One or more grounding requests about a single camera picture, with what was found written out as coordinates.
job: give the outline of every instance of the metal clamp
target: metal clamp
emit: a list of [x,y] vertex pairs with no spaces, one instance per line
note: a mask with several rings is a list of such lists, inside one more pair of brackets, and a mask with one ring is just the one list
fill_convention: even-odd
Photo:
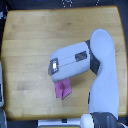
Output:
[[59,65],[58,58],[55,58],[50,61],[49,68],[48,68],[48,74],[50,76],[59,71],[58,65]]

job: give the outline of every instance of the pink object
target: pink object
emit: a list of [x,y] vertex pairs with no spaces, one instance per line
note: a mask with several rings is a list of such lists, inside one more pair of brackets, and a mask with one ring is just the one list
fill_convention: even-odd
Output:
[[55,84],[56,98],[63,100],[67,95],[72,92],[69,78],[61,80]]

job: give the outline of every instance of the wood grain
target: wood grain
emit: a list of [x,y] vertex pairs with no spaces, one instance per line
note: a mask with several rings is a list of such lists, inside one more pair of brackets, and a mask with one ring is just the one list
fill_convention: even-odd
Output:
[[71,78],[72,93],[56,99],[48,75],[50,54],[58,48],[88,40],[97,29],[113,38],[119,85],[119,116],[127,113],[125,40],[116,7],[9,11],[2,42],[1,62],[7,119],[76,118],[87,113],[90,70]]

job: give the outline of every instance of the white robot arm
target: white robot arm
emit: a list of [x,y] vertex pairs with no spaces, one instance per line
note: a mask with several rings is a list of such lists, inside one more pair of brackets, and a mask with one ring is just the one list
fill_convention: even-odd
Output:
[[118,82],[114,43],[109,33],[95,30],[90,41],[61,48],[50,56],[53,82],[91,68],[97,75],[90,88],[88,113],[81,117],[83,128],[123,128],[118,120]]

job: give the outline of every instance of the wooden board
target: wooden board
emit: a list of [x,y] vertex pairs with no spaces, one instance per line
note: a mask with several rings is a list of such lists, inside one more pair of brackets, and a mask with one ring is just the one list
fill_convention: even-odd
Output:
[[97,29],[113,38],[119,84],[119,116],[127,113],[126,48],[116,7],[10,11],[2,42],[4,109],[7,119],[76,118],[87,113],[94,73],[71,78],[72,94],[56,99],[48,75],[50,54],[58,48],[88,40]]

